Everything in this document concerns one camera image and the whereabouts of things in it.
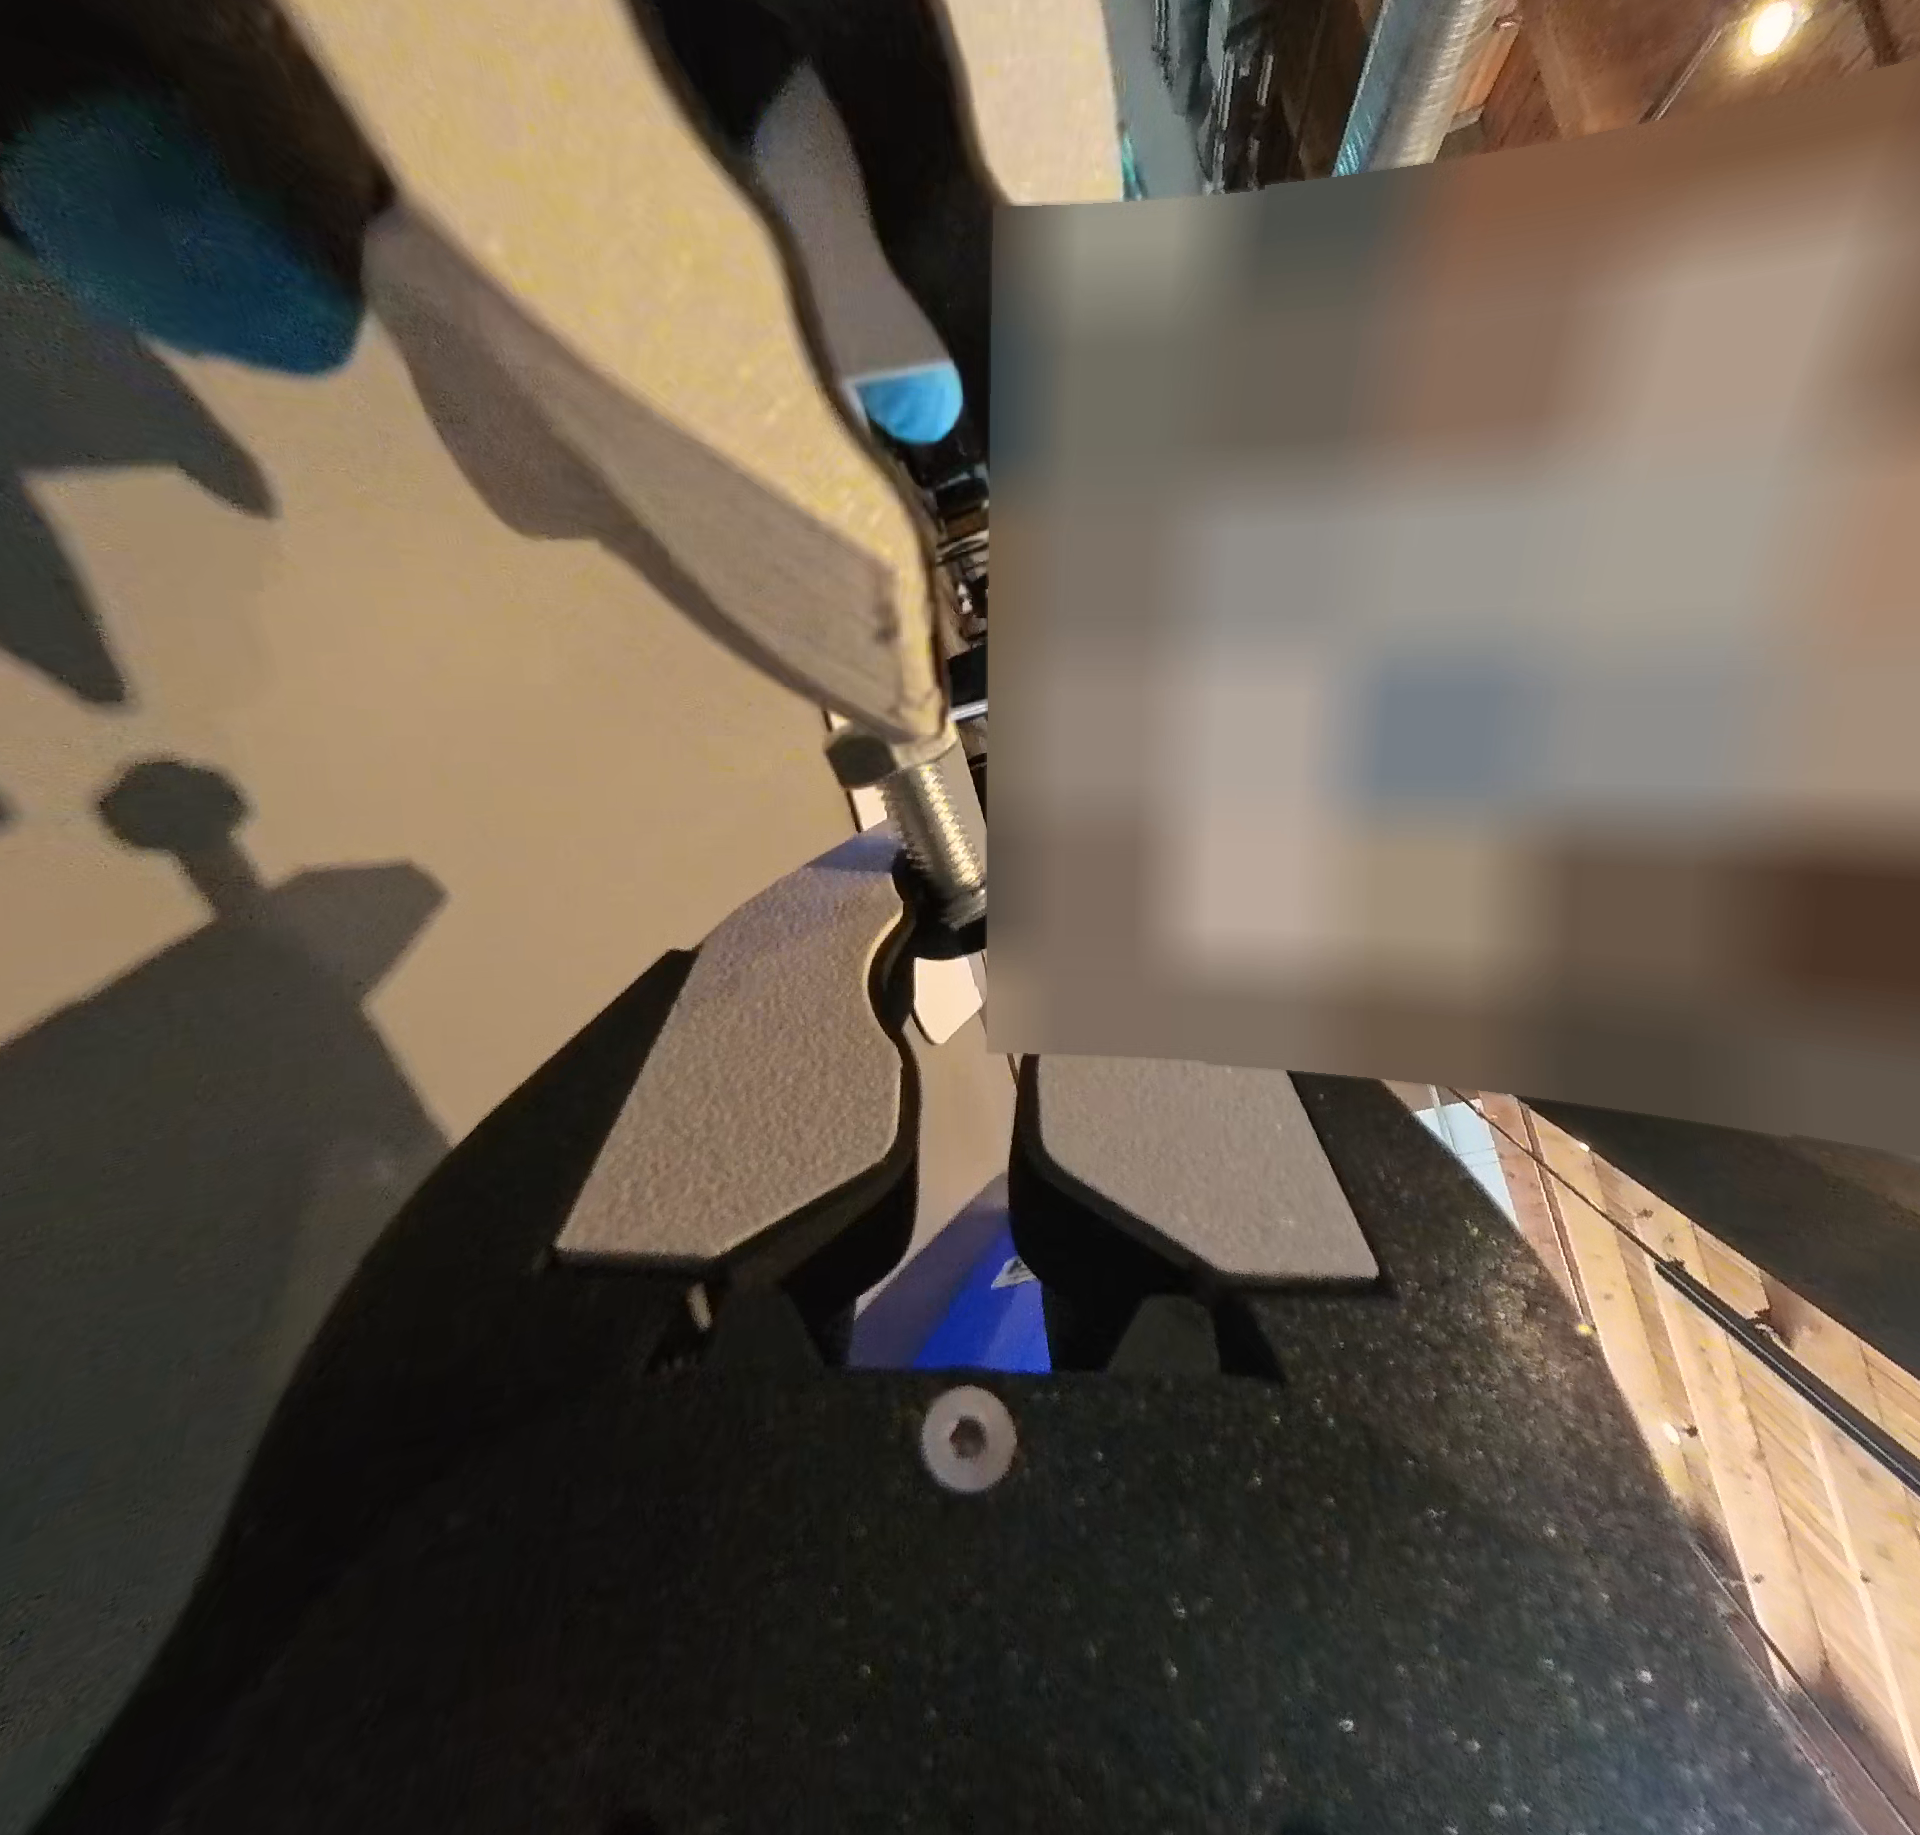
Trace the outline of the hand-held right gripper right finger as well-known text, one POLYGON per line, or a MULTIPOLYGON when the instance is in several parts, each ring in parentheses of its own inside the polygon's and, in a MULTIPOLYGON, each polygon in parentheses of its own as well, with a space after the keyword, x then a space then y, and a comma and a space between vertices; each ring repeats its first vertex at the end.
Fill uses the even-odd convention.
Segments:
POLYGON ((1380 1294, 1283 1070, 1023 1056, 1007 1199, 1050 1362, 1277 1362, 1262 1303, 1380 1294))

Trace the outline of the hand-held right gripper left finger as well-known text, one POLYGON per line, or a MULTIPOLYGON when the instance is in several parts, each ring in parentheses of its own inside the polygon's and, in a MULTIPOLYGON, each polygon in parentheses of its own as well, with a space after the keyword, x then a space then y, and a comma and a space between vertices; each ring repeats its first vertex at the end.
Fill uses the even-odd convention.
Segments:
POLYGON ((695 951, 557 1258, 779 1288, 810 1326, 893 1273, 920 1208, 914 919, 893 850, 829 850, 695 951))

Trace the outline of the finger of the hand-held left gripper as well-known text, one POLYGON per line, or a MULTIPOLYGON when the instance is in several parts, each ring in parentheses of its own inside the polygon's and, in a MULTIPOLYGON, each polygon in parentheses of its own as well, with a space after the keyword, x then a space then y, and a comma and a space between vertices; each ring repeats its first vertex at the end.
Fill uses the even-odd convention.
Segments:
POLYGON ((1123 200, 1104 0, 931 0, 962 129, 1007 205, 1123 200))
POLYGON ((375 311, 472 484, 883 740, 948 691, 927 531, 628 0, 270 0, 393 188, 375 311))

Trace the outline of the steel hex bolt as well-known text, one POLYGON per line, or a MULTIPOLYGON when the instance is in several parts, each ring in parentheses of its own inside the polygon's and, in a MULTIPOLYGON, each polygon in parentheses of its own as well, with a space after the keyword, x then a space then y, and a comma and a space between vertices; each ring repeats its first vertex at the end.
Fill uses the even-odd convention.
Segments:
POLYGON ((958 721, 922 740, 889 740, 831 715, 827 758, 841 787, 883 802, 945 925, 976 928, 987 912, 987 821, 958 721))

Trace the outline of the person's left hand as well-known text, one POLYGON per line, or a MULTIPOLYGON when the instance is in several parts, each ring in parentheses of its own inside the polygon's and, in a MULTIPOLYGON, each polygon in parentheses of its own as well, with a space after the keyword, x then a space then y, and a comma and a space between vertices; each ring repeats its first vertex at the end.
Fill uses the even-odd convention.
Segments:
POLYGON ((83 308, 174 351, 329 376, 359 344, 363 289, 173 92, 41 107, 4 142, 4 221, 83 308))

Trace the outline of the silver ventilation duct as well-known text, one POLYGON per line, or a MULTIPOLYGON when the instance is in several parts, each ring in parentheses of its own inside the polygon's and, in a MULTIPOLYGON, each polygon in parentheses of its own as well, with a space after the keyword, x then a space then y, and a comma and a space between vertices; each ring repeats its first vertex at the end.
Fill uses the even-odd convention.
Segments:
POLYGON ((1503 0, 1380 0, 1331 175, 1436 158, 1503 0))

